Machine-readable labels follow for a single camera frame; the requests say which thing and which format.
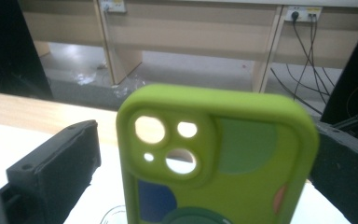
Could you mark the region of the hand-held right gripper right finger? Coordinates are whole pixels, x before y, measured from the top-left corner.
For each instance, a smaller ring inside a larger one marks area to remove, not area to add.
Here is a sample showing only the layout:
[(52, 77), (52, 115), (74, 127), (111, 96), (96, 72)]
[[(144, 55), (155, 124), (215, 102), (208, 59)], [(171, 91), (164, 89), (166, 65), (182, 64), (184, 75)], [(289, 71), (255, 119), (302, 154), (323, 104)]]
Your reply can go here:
[(323, 122), (310, 181), (351, 223), (358, 224), (358, 139)]

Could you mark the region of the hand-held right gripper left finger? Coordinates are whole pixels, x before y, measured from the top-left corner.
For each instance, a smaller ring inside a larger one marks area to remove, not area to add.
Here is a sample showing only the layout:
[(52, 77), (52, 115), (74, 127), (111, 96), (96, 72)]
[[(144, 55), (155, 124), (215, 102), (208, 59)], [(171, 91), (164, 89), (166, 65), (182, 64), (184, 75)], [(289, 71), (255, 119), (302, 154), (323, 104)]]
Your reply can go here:
[(10, 224), (62, 224), (101, 166), (94, 120), (68, 126), (7, 168)]

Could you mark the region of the green snack packet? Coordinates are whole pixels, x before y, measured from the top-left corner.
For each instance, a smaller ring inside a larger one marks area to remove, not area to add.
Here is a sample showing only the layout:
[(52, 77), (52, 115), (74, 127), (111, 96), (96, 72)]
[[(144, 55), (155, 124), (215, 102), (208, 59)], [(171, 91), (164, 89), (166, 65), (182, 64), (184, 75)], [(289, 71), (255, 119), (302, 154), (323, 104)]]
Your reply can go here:
[(129, 224), (289, 224), (319, 147), (280, 95), (149, 85), (117, 112)]

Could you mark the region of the flat clear plastic wrapper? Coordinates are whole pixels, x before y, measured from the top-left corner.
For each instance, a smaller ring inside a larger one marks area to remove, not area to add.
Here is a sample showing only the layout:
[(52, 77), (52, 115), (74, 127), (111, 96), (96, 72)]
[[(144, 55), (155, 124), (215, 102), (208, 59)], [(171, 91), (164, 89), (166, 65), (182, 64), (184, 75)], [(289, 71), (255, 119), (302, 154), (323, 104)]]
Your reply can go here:
[(80, 86), (89, 85), (90, 83), (93, 83), (96, 79), (95, 72), (73, 70), (71, 72), (71, 76), (73, 81)]

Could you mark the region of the small clear plastic wrapper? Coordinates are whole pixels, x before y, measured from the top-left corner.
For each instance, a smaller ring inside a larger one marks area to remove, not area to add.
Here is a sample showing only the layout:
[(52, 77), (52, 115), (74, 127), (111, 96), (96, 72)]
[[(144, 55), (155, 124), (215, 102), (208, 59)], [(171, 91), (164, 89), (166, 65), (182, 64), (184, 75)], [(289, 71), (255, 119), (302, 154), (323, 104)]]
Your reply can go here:
[(145, 80), (141, 77), (126, 77), (121, 83), (113, 86), (112, 90), (117, 98), (124, 98), (142, 88), (145, 84)]

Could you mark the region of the white power socket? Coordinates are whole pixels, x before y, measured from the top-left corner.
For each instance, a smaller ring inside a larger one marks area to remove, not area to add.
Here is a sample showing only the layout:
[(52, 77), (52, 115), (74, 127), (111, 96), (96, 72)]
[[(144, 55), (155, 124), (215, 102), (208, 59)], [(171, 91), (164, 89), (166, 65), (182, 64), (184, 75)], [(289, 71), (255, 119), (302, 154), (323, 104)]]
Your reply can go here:
[(124, 0), (100, 0), (100, 5), (105, 12), (126, 13)]
[(322, 10), (322, 7), (289, 6), (284, 20), (292, 21), (293, 14), (295, 14), (296, 21), (298, 22), (317, 21), (320, 18)]

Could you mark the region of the light wooden desk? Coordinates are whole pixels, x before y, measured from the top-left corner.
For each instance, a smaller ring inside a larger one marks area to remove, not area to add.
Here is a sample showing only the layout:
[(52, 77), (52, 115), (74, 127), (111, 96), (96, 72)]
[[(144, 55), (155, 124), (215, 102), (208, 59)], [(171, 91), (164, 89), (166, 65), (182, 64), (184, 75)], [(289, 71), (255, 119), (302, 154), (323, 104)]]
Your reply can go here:
[(342, 68), (358, 41), (358, 0), (19, 0), (33, 40), (101, 46), (120, 83), (145, 50), (256, 63), (252, 88), (265, 89), (272, 63), (302, 64), (307, 27), (287, 21), (290, 7), (319, 7), (313, 48), (318, 66)]

